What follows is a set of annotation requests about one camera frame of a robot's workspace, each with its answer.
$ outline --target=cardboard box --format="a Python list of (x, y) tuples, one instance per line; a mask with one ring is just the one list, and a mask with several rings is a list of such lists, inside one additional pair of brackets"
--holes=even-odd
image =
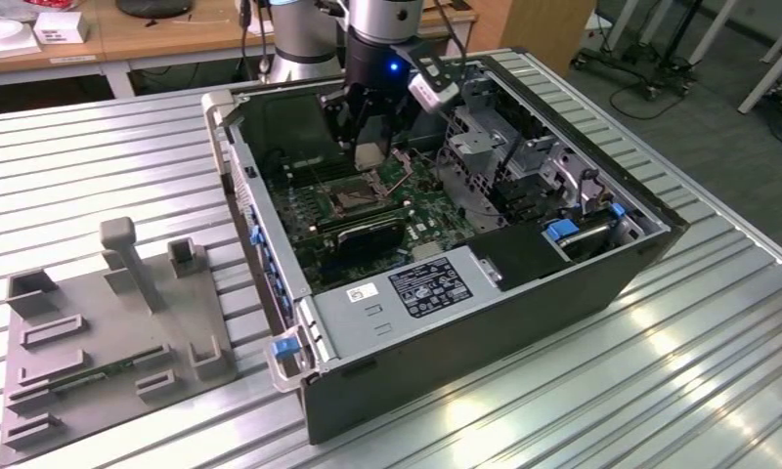
[(88, 30), (81, 12), (41, 13), (34, 23), (41, 44), (80, 44), (86, 40)]

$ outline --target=green circuit board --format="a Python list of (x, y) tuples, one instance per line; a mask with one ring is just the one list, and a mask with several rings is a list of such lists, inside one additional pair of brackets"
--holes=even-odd
[[(442, 190), (432, 163), (416, 152), (388, 156), (368, 171), (299, 188), (269, 188), (272, 202), (315, 293), (374, 276), (415, 261), (416, 248), (451, 249), (475, 235)], [(383, 225), (403, 231), (399, 244), (372, 249), (374, 238), (353, 239), (359, 259), (343, 261), (348, 234)]]

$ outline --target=gray carpet floor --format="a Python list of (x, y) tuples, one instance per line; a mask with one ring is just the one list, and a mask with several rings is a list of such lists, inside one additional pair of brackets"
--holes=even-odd
[[(598, 9), (615, 17), (623, 0), (601, 0)], [(630, 23), (635, 29), (651, 2), (643, 0)], [(685, 7), (673, 6), (654, 45), (667, 43)], [(710, 19), (698, 14), (679, 48), (690, 55)], [(617, 51), (622, 51), (626, 40)], [(634, 131), (651, 147), (782, 246), (782, 144), (773, 137), (759, 110), (737, 112), (747, 92), (767, 71), (758, 59), (766, 46), (725, 28), (697, 67), (698, 84), (683, 101), (653, 120), (637, 120), (617, 112), (609, 96), (637, 81), (631, 75), (589, 64), (572, 70), (568, 81), (581, 92)], [(627, 113), (653, 115), (678, 97), (663, 94), (647, 102), (634, 92), (623, 92), (615, 103)]]

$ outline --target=barcode sticker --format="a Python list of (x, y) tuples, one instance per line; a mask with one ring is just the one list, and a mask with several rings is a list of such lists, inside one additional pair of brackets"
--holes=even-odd
[(73, 64), (74, 62), (90, 62), (96, 60), (96, 56), (72, 56), (49, 59), (50, 64)]

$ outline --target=aluminum table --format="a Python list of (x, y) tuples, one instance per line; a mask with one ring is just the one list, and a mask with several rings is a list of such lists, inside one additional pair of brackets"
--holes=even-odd
[(141, 255), (207, 245), (243, 375), (21, 467), (782, 466), (782, 250), (539, 62), (491, 54), (693, 226), (605, 311), (316, 447), (260, 354), (205, 90), (0, 115), (0, 412), (5, 277), (104, 268), (110, 214)]

